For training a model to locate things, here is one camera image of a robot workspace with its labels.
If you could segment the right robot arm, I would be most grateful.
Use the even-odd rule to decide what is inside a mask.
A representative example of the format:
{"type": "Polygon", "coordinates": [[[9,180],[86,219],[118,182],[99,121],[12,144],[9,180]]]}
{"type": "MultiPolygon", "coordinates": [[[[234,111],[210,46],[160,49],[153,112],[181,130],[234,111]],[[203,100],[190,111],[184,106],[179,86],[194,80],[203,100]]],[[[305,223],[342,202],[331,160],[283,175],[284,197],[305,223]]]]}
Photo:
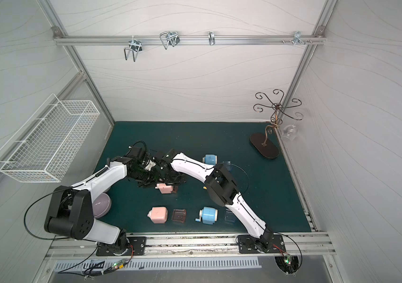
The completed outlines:
{"type": "Polygon", "coordinates": [[[270,250],[274,231],[246,203],[225,165],[208,165],[174,150],[167,154],[158,153],[152,161],[170,176],[183,173],[202,182],[211,200],[228,208],[240,220],[254,240],[256,250],[262,253],[270,250]]]}

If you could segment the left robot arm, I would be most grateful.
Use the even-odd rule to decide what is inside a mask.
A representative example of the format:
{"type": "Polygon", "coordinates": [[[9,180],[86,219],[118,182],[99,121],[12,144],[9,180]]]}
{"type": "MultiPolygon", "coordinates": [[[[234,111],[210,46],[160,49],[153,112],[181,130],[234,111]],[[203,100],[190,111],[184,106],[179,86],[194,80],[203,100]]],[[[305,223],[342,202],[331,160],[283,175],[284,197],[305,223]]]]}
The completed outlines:
{"type": "Polygon", "coordinates": [[[155,163],[146,148],[131,146],[124,156],[108,160],[98,172],[71,186],[53,192],[44,221],[44,230],[77,240],[116,244],[121,229],[94,217],[93,203],[115,183],[130,178],[142,185],[159,179],[155,163]]]}

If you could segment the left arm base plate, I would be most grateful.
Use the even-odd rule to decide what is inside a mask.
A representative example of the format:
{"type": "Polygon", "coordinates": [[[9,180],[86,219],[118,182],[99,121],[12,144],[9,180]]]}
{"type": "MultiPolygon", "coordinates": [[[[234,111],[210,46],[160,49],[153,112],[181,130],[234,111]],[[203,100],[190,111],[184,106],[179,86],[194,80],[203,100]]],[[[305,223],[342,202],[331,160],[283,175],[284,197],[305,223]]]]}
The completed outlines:
{"type": "Polygon", "coordinates": [[[146,247],[146,237],[127,237],[127,242],[122,248],[118,248],[115,245],[99,244],[96,256],[98,257],[122,257],[144,254],[146,247]]]}

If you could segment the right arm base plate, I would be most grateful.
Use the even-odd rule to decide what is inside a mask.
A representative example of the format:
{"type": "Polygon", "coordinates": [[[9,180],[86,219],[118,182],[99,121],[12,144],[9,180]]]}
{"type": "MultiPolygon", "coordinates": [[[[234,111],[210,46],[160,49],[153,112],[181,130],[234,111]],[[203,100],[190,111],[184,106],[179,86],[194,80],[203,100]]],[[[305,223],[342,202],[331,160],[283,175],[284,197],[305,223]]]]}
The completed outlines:
{"type": "Polygon", "coordinates": [[[255,238],[249,235],[238,235],[235,238],[238,244],[240,254],[285,254],[286,248],[283,237],[279,234],[274,234],[269,244],[268,251],[260,251],[256,245],[255,238]]]}

